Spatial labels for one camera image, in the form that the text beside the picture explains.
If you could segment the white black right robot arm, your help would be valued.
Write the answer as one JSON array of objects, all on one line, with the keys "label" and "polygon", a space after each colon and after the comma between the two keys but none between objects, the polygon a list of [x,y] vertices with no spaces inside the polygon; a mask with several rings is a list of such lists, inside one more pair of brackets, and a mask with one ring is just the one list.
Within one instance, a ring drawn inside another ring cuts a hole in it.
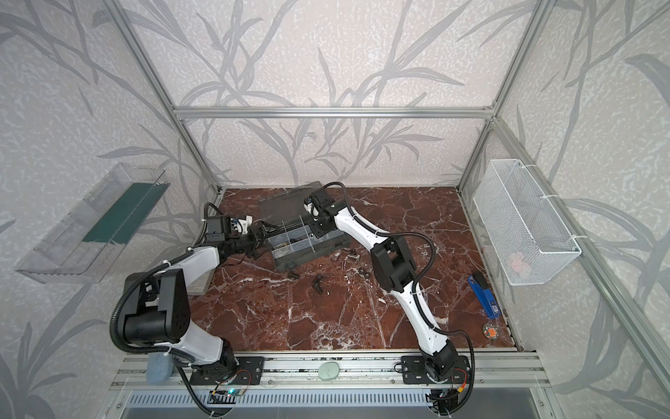
[{"label": "white black right robot arm", "polygon": [[[436,261],[434,242],[422,233],[390,232],[366,220],[352,207],[347,188],[340,182],[328,183],[310,193],[304,206],[316,237],[339,230],[369,251],[375,279],[399,302],[415,332],[429,379],[446,382],[457,369],[457,363],[463,360],[450,337],[462,335],[470,354],[474,354],[474,347],[464,331],[446,331],[439,327],[420,289],[420,280]],[[429,261],[420,271],[407,243],[409,237],[429,245]]]}]

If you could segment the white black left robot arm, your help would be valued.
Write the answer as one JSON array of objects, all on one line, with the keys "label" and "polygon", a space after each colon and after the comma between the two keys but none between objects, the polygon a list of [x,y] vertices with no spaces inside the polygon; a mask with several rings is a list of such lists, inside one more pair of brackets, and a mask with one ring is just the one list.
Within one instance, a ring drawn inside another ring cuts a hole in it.
[{"label": "white black left robot arm", "polygon": [[148,354],[147,381],[165,382],[174,369],[193,368],[198,380],[257,385],[263,358],[239,361],[225,338],[191,318],[188,286],[214,272],[229,257],[260,257],[276,225],[226,216],[206,203],[202,228],[183,255],[127,277],[109,323],[113,345],[129,354]]}]

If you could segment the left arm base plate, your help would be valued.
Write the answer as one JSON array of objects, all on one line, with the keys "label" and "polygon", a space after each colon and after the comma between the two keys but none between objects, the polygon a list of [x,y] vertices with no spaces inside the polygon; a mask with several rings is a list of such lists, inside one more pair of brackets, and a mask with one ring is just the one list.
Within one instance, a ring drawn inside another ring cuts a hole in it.
[{"label": "left arm base plate", "polygon": [[221,362],[195,366],[189,383],[195,386],[214,384],[259,385],[263,375],[265,358],[263,356],[237,357],[237,364],[225,367]]}]

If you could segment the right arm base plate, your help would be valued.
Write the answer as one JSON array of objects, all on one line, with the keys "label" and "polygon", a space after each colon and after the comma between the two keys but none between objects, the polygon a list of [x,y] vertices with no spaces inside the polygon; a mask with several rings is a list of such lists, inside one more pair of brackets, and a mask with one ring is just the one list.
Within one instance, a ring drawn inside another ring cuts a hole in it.
[{"label": "right arm base plate", "polygon": [[469,358],[459,355],[451,366],[438,368],[436,363],[428,362],[422,356],[406,355],[401,357],[401,374],[404,384],[453,384],[462,385],[470,372]]}]

